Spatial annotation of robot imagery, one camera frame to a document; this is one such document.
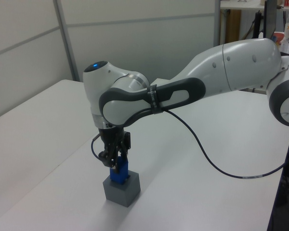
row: monitor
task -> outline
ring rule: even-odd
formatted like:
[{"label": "monitor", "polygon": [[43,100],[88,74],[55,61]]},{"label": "monitor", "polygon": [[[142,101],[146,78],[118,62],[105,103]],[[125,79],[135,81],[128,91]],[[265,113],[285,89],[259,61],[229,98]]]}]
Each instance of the monitor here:
[{"label": "monitor", "polygon": [[264,3],[263,37],[272,39],[276,28],[277,0],[267,0]]}]

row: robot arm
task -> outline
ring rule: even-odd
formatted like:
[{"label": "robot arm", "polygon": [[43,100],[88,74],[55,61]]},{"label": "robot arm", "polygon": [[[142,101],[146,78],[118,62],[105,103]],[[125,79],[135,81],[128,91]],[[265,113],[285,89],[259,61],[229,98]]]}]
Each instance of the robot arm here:
[{"label": "robot arm", "polygon": [[124,127],[141,117],[229,91],[266,89],[273,115],[289,126],[289,56],[281,57],[269,39],[214,47],[197,55],[174,78],[157,79],[151,85],[144,75],[104,61],[90,65],[83,81],[94,123],[105,143],[99,157],[109,167],[116,165],[118,143],[125,144],[117,148],[127,155],[130,143]]}]

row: cable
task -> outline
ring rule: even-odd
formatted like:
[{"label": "cable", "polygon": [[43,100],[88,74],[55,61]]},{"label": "cable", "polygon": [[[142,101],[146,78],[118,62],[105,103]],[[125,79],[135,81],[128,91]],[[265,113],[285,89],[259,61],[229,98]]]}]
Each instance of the cable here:
[{"label": "cable", "polygon": [[184,120],[182,120],[180,117],[178,117],[175,113],[171,112],[171,111],[168,111],[168,110],[165,110],[165,112],[169,113],[170,115],[174,116],[175,118],[177,118],[181,123],[183,123],[187,129],[193,134],[193,136],[195,137],[199,147],[201,148],[205,158],[208,160],[208,162],[216,169],[218,170],[219,172],[223,173],[224,175],[227,175],[229,177],[233,177],[233,178],[238,178],[238,179],[254,179],[254,178],[262,178],[262,177],[266,177],[266,176],[269,176],[277,171],[279,171],[281,168],[283,168],[284,166],[286,166],[288,163],[289,163],[289,159],[283,163],[281,166],[279,166],[278,168],[274,169],[273,171],[270,171],[268,173],[265,173],[265,174],[262,174],[262,175],[257,175],[257,176],[249,176],[249,177],[242,177],[242,176],[236,176],[236,175],[232,175],[232,174],[229,174],[227,172],[224,172],[222,171],[220,168],[218,168],[208,157],[208,155],[206,154],[206,152],[204,151],[201,143],[200,143],[200,140],[198,139],[197,135],[194,133],[194,131],[191,129],[191,127],[184,122]]},{"label": "cable", "polygon": [[254,21],[252,21],[252,23],[251,23],[251,26],[250,26],[249,30],[246,32],[246,34],[245,34],[245,35],[243,35],[243,37],[242,37],[242,39],[241,39],[241,40],[245,40],[245,39],[247,38],[247,36],[250,34],[250,32],[253,30],[253,25],[254,25],[254,22],[255,22],[255,20],[254,20]]},{"label": "cable", "polygon": [[97,136],[94,137],[94,138],[92,139],[92,142],[91,142],[91,151],[92,151],[93,155],[94,155],[98,160],[101,160],[101,159],[95,154],[94,149],[93,149],[93,143],[94,143],[94,141],[96,141],[100,136],[101,136],[101,134],[98,133]]}]

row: desk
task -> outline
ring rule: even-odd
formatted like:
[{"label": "desk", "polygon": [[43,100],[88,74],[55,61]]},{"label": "desk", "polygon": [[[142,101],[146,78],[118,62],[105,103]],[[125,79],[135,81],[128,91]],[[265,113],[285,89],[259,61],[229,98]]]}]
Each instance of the desk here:
[{"label": "desk", "polygon": [[[285,160],[289,127],[273,117],[265,95],[235,91],[173,111],[229,173],[258,175]],[[267,229],[281,170],[254,180],[222,175],[167,113],[125,130],[131,132],[130,169],[140,174],[142,191],[135,203],[125,208],[105,199],[102,182],[109,170],[92,155],[89,139],[0,218],[0,231]],[[102,142],[94,148],[102,150]]]},{"label": "desk", "polygon": [[62,80],[0,117],[0,217],[97,133],[83,84]]},{"label": "desk", "polygon": [[[221,1],[221,10],[263,10],[264,6],[260,5],[260,0],[229,0]],[[289,6],[286,6],[280,10],[289,11]]]}]

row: gray cube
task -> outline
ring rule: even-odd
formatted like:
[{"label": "gray cube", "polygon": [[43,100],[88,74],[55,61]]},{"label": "gray cube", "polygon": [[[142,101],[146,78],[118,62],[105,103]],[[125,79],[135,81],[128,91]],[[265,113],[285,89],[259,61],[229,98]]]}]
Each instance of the gray cube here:
[{"label": "gray cube", "polygon": [[116,183],[108,176],[103,186],[107,200],[128,207],[140,193],[139,174],[129,171],[129,178],[124,184]]}]

